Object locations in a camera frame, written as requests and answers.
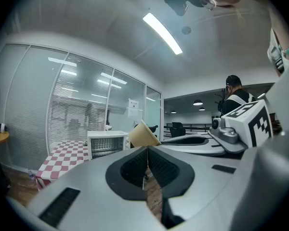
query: person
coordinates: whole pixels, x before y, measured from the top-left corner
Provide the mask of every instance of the person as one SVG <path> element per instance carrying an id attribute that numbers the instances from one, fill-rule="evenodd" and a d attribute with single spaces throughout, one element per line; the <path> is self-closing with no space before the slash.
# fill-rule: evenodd
<path id="1" fill-rule="evenodd" d="M 216 7 L 234 8 L 241 0 L 190 0 L 197 7 L 210 11 Z M 289 27 L 277 9 L 268 0 L 254 0 L 267 5 L 271 20 L 270 44 L 267 55 L 278 76 L 289 68 Z"/>
<path id="2" fill-rule="evenodd" d="M 242 89 L 242 83 L 238 76 L 230 75 L 226 79 L 228 99 L 222 105 L 222 115 L 225 115 L 242 104 L 256 101 L 253 95 Z"/>

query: black slot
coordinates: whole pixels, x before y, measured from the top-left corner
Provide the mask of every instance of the black slot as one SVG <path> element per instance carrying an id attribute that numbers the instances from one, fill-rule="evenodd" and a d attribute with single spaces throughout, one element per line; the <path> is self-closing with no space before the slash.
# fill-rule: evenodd
<path id="1" fill-rule="evenodd" d="M 39 218 L 56 228 L 79 193 L 79 190 L 65 188 L 46 210 L 43 211 Z"/>
<path id="2" fill-rule="evenodd" d="M 234 167 L 228 167 L 228 166 L 218 165 L 218 164 L 213 165 L 212 168 L 215 170 L 218 170 L 218 171 L 229 173 L 229 174 L 233 174 L 236 170 L 236 168 L 234 168 Z"/>

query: black chair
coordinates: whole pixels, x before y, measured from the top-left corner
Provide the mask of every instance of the black chair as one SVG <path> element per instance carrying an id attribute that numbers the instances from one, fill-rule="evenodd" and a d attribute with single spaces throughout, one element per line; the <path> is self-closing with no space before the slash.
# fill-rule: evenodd
<path id="1" fill-rule="evenodd" d="M 185 135 L 185 129 L 181 122 L 173 122 L 172 128 L 170 128 L 170 133 L 173 138 Z"/>

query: railing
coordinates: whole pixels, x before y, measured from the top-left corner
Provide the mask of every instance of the railing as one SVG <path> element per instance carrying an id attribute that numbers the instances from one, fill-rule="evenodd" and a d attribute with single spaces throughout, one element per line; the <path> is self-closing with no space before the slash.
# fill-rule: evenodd
<path id="1" fill-rule="evenodd" d="M 194 134 L 192 132 L 207 132 L 212 126 L 212 123 L 182 123 L 182 125 L 186 132 L 191 132 L 186 134 Z M 170 128 L 172 128 L 172 123 L 166 123 L 166 126 L 164 126 L 164 137 L 171 138 Z"/>

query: ceiling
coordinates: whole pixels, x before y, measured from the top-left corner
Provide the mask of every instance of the ceiling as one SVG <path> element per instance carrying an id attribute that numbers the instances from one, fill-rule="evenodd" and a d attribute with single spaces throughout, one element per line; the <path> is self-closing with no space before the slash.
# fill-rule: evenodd
<path id="1" fill-rule="evenodd" d="M 258 84 L 244 86 L 243 89 L 255 98 L 260 96 L 262 93 L 266 93 L 273 84 Z M 189 95 L 185 97 L 173 98 L 164 100 L 164 111 L 170 113 L 172 110 L 175 110 L 178 113 L 188 113 L 188 112 L 200 112 L 199 108 L 204 107 L 207 111 L 217 111 L 217 104 L 221 97 L 216 96 L 216 94 L 221 95 L 221 90 L 210 91 L 202 93 L 199 95 Z M 193 103 L 196 99 L 200 99 L 203 102 L 201 106 L 194 106 Z"/>
<path id="2" fill-rule="evenodd" d="M 264 6 L 244 0 L 236 9 L 210 12 L 187 3 L 180 17 L 164 0 L 22 0 L 6 31 L 46 30 L 89 40 L 134 61 L 165 84 L 228 67 L 269 64 L 270 19 Z M 169 30 L 182 54 L 175 55 L 142 20 L 147 13 Z M 184 26 L 191 28 L 189 35 L 182 33 Z M 234 60 L 240 64 L 234 66 Z"/>

